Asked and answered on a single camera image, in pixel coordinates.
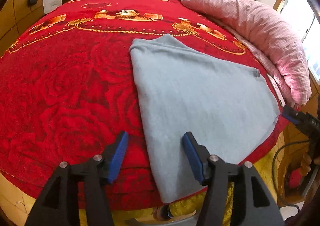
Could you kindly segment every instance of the red bedspread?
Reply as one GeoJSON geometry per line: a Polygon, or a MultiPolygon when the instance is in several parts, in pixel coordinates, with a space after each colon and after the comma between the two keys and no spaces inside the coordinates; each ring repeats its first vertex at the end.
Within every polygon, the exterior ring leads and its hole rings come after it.
{"type": "MultiPolygon", "coordinates": [[[[166,33],[195,50],[258,68],[266,78],[261,64],[229,32],[178,0],[72,0],[38,21],[0,59],[4,176],[36,198],[61,161],[85,162],[125,130],[130,139],[122,169],[106,187],[110,207],[160,205],[129,47],[134,38],[166,33]]],[[[272,135],[246,160],[268,153],[286,124],[280,117],[272,135]]]]}

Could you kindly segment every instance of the gray fabric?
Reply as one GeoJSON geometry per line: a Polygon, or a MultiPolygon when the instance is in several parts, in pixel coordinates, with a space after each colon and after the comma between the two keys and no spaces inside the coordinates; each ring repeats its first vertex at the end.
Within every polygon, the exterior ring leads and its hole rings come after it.
{"type": "Polygon", "coordinates": [[[272,133],[280,111],[259,70],[200,53],[169,34],[134,39],[130,50],[150,165],[164,203],[202,189],[181,147],[185,132],[234,164],[272,133]]]}

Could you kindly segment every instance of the silver screw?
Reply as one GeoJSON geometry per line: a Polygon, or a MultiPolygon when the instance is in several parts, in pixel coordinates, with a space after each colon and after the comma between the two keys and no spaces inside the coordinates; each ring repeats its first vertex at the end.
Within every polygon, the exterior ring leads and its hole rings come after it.
{"type": "Polygon", "coordinates": [[[219,160],[219,157],[216,156],[216,155],[210,155],[209,159],[210,159],[211,161],[217,162],[217,161],[219,160]]]}
{"type": "Polygon", "coordinates": [[[245,161],[244,166],[247,168],[251,168],[253,166],[253,164],[250,161],[245,161]]]}
{"type": "Polygon", "coordinates": [[[93,157],[93,160],[94,160],[94,161],[100,161],[100,160],[102,160],[102,155],[95,155],[95,156],[93,157]]]}
{"type": "Polygon", "coordinates": [[[61,168],[66,168],[66,167],[68,166],[68,163],[67,163],[66,161],[63,161],[63,162],[61,162],[61,163],[59,164],[59,166],[60,166],[61,168]]]}

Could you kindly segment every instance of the window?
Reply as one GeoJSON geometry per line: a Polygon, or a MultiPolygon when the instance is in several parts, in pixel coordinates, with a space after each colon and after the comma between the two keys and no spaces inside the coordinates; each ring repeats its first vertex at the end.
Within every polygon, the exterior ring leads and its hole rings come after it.
{"type": "Polygon", "coordinates": [[[281,14],[302,41],[308,66],[320,85],[320,24],[307,0],[286,0],[281,14]]]}

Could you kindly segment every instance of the pink comforter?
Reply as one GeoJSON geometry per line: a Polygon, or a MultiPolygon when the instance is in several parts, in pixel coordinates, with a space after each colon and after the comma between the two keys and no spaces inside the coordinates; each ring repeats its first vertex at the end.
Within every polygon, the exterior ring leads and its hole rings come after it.
{"type": "Polygon", "coordinates": [[[181,0],[244,43],[275,79],[287,104],[304,105],[311,96],[309,70],[297,33],[270,6],[253,0],[181,0]]]}

